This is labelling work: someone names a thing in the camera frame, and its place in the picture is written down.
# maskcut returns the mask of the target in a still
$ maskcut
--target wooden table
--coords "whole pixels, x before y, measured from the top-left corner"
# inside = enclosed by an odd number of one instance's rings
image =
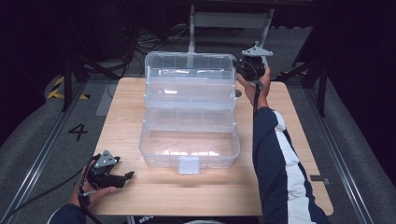
[[[179,175],[175,168],[148,167],[138,152],[146,105],[145,79],[125,77],[114,95],[95,154],[108,149],[120,156],[113,175],[135,171],[134,177],[116,194],[93,208],[97,215],[153,216],[261,216],[261,203],[252,151],[252,106],[243,94],[235,116],[241,152],[228,169],[202,169],[199,175]],[[243,90],[238,83],[238,90]],[[292,143],[308,178],[319,175],[286,86],[273,82],[269,106],[279,111],[288,125]],[[327,215],[332,203],[323,182],[312,182],[317,204]]]

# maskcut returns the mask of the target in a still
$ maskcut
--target plastic box lid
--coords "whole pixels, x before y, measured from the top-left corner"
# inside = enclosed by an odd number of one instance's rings
[[[236,73],[230,54],[151,52],[146,56],[148,107],[234,109]]]

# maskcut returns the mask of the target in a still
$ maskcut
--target clear plastic storage box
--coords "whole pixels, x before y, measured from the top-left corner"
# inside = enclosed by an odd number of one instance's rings
[[[227,168],[239,154],[234,56],[151,52],[139,151],[148,166],[181,174]]]

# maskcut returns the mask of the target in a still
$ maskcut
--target dark background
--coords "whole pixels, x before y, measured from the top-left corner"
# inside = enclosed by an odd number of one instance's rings
[[[187,22],[185,14],[175,11],[188,12],[188,6],[148,7],[128,2],[17,0],[2,4],[0,144],[46,102],[44,89],[59,75],[68,53],[79,52],[97,62],[118,58],[126,49],[126,34],[120,28],[130,27],[129,32],[137,32],[138,27],[146,27],[158,36],[166,36],[170,27]],[[337,5],[340,1],[330,2]],[[395,184],[396,36],[391,12],[396,8],[391,1],[343,4],[352,9],[310,9],[309,14],[302,9],[281,8],[276,10],[273,25],[315,26],[296,62],[318,58],[326,62],[340,98]],[[146,17],[136,17],[142,11],[147,11]],[[125,17],[126,12],[132,15]]]

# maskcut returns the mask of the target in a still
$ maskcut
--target plastic latch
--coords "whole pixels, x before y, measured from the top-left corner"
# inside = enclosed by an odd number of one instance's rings
[[[180,157],[178,159],[178,173],[181,175],[198,175],[201,165],[198,157]]]

